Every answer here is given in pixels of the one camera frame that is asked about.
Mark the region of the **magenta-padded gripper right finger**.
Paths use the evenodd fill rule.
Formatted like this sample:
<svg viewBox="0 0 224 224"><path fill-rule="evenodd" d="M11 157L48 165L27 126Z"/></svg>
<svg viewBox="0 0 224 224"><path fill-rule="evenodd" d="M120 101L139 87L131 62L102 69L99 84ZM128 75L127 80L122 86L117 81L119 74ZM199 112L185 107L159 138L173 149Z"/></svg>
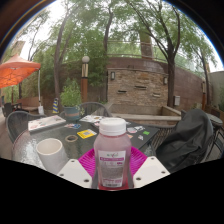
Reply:
<svg viewBox="0 0 224 224"><path fill-rule="evenodd" d="M155 157L147 157L137 148L131 149L128 187L140 188L169 175L169 171Z"/></svg>

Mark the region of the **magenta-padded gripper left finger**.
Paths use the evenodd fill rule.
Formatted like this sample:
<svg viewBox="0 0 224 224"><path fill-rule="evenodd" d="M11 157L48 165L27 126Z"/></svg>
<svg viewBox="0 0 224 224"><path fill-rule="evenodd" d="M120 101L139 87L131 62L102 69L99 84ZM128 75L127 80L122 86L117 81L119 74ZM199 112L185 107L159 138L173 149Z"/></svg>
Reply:
<svg viewBox="0 0 224 224"><path fill-rule="evenodd" d="M90 149L79 159L70 159L59 171L58 176L83 188L96 189L98 176L94 150Z"/></svg>

